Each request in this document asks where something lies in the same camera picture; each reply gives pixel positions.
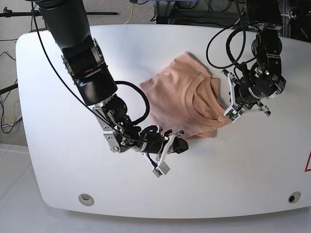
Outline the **grey robot base frame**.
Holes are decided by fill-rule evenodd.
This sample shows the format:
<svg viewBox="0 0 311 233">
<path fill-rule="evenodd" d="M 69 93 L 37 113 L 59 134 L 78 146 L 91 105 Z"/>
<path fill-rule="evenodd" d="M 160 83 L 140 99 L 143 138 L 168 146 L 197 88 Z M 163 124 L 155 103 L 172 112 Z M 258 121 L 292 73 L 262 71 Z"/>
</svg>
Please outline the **grey robot base frame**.
<svg viewBox="0 0 311 233">
<path fill-rule="evenodd" d="M 156 24 L 169 24 L 169 19 L 173 18 L 172 10 L 175 6 L 182 10 L 190 10 L 199 3 L 198 0 L 152 0 L 151 2 L 154 8 L 154 16 L 150 21 Z"/>
</svg>

